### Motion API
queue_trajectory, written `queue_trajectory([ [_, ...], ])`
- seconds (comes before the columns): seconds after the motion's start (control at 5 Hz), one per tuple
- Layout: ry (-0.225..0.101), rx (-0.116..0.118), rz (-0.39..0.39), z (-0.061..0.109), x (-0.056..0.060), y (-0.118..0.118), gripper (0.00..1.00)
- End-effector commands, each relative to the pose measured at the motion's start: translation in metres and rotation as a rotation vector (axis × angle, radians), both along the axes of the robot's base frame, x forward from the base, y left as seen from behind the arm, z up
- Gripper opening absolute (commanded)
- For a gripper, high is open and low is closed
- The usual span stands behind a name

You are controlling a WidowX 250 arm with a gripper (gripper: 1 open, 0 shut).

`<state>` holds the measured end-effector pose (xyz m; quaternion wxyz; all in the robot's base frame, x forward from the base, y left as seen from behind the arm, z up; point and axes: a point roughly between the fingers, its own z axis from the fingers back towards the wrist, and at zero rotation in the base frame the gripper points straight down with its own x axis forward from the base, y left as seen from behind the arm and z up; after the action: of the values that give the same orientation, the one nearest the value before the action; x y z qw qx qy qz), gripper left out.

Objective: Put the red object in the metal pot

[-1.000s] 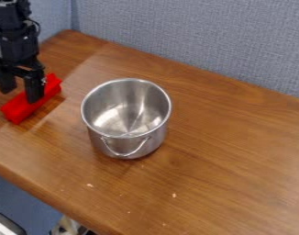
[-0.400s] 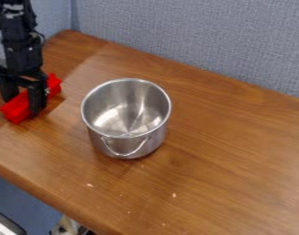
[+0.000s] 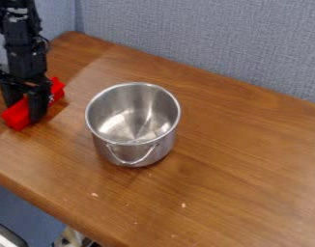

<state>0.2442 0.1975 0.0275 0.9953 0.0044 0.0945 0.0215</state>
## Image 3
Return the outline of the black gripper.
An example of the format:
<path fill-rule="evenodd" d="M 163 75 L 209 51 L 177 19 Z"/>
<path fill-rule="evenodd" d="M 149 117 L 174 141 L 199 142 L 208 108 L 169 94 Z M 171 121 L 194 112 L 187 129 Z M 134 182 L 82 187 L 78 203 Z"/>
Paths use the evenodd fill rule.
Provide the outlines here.
<path fill-rule="evenodd" d="M 0 64 L 0 76 L 9 75 L 24 80 L 47 77 L 49 41 L 45 38 L 5 38 L 4 48 L 8 64 Z M 27 92 L 28 117 L 32 124 L 39 122 L 48 112 L 51 87 L 51 85 L 37 86 Z M 23 99 L 20 83 L 0 81 L 0 90 L 6 107 Z"/>

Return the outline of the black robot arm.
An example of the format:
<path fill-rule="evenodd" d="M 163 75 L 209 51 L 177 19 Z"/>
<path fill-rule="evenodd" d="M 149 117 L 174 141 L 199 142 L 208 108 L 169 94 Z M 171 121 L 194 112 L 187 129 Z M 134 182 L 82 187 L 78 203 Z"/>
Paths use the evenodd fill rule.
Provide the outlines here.
<path fill-rule="evenodd" d="M 0 0 L 0 34 L 6 52 L 6 64 L 0 64 L 0 90 L 8 108 L 28 98 L 32 124 L 45 116 L 52 97 L 52 82 L 45 76 L 51 43 L 41 31 L 35 0 Z"/>

